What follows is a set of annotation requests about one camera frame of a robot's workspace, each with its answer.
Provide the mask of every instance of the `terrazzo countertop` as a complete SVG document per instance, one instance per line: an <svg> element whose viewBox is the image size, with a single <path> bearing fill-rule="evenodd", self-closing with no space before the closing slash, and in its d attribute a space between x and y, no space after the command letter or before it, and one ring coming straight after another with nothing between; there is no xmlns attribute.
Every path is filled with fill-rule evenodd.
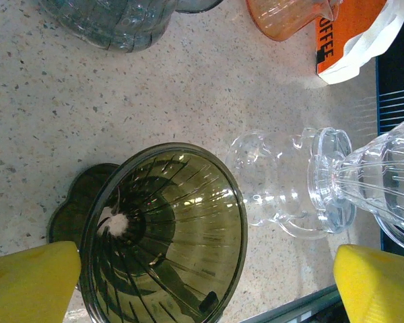
<svg viewBox="0 0 404 323"><path fill-rule="evenodd" d="M374 62L351 81L315 75L314 28L286 42L264 37L243 0L199 15L175 13L162 39L129 55L68 35L35 0L0 0L0 256L45 244L46 226L84 168L120 164L167 141L224 159L243 131L376 136ZM250 227L246 262L222 322L239 322L333 283L341 243L379 247L359 214L343 234L297 240L275 225ZM65 322L89 322L75 292Z"/></svg>

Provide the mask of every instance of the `speckled stone surface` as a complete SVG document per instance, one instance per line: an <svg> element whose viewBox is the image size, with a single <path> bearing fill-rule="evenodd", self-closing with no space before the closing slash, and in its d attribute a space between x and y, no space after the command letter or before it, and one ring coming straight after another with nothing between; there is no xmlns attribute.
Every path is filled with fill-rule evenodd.
<svg viewBox="0 0 404 323"><path fill-rule="evenodd" d="M151 145L185 141L224 159L234 138L254 128L332 126L347 130L354 147L375 137L374 62L329 87L314 70L312 26L272 42L243 0L175 13L156 45L131 55L68 35L35 0L0 0L0 256L45 243L48 220L79 171L120 164ZM344 242L378 247L373 218L359 214L348 232L317 241L250 227L222 322L332 284ZM76 291L65 322L89 321Z"/></svg>

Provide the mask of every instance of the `yellow foam block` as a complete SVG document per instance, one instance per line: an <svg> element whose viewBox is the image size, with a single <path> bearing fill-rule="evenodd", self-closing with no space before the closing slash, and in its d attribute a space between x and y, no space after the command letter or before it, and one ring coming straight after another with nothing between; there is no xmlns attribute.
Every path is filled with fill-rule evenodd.
<svg viewBox="0 0 404 323"><path fill-rule="evenodd" d="M351 323L404 323L404 257L343 245L334 278Z"/></svg>
<svg viewBox="0 0 404 323"><path fill-rule="evenodd" d="M61 323L80 270L73 242L0 257L0 322Z"/></svg>

